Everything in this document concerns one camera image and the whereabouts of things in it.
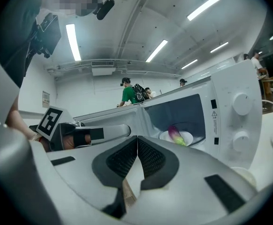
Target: air vent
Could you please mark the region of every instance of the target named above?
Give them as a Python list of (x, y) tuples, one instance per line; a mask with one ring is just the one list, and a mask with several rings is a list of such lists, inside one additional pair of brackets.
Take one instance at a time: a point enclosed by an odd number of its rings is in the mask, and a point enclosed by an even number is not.
[(113, 67), (114, 66), (114, 61), (104, 61), (104, 60), (101, 60), (101, 61), (92, 61), (91, 62), (91, 66), (93, 68), (97, 68), (97, 67)]
[(91, 71), (93, 76), (111, 75), (115, 70), (114, 61), (100, 60), (91, 62)]

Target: white wall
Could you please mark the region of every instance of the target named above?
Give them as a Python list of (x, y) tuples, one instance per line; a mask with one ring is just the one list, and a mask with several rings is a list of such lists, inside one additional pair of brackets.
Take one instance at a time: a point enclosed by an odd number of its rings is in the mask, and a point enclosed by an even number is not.
[(43, 91), (50, 94), (50, 105), (56, 105), (55, 80), (43, 69), (35, 55), (20, 89), (19, 110), (32, 113), (46, 112), (47, 108), (43, 108), (42, 104)]
[(128, 76), (131, 84), (149, 87), (160, 94), (179, 87), (175, 79), (137, 75), (96, 76), (77, 75), (56, 82), (58, 107), (66, 108), (73, 117), (113, 109), (121, 102), (123, 77)]

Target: human hand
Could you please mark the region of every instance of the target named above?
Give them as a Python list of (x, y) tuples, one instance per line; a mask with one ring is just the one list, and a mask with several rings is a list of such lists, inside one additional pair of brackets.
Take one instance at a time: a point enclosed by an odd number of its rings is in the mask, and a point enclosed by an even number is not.
[[(91, 136), (89, 134), (84, 135), (84, 139), (86, 141), (86, 144), (91, 143)], [(74, 149), (74, 138), (72, 135), (65, 136), (63, 138), (63, 146), (65, 150)]]
[[(86, 141), (86, 144), (90, 144), (91, 143), (91, 136), (86, 134), (84, 136), (84, 139)], [(42, 137), (42, 139), (40, 140), (40, 143), (43, 145), (44, 149), (46, 152), (50, 152), (50, 145), (49, 145), (49, 141), (47, 139), (45, 139), (44, 137)], [(64, 149), (65, 150), (69, 150), (69, 149), (74, 149), (74, 138), (72, 135), (68, 135), (63, 137), (63, 145), (64, 145)]]

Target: green shirt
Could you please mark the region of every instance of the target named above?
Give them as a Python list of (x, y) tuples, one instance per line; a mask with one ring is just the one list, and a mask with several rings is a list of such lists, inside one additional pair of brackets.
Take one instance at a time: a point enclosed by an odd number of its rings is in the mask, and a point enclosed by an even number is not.
[(137, 103), (135, 92), (132, 87), (126, 87), (123, 89), (122, 102), (131, 101), (131, 104)]

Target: black mesh pad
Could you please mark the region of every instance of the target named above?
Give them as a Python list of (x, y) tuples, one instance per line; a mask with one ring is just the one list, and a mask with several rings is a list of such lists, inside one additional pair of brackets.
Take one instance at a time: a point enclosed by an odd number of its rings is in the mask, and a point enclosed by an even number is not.
[(92, 170), (103, 185), (121, 188), (136, 157), (137, 136), (133, 136), (96, 156)]
[(145, 177), (141, 183), (141, 190), (164, 187), (176, 175), (179, 168), (179, 160), (173, 152), (142, 136), (138, 137), (138, 157)]

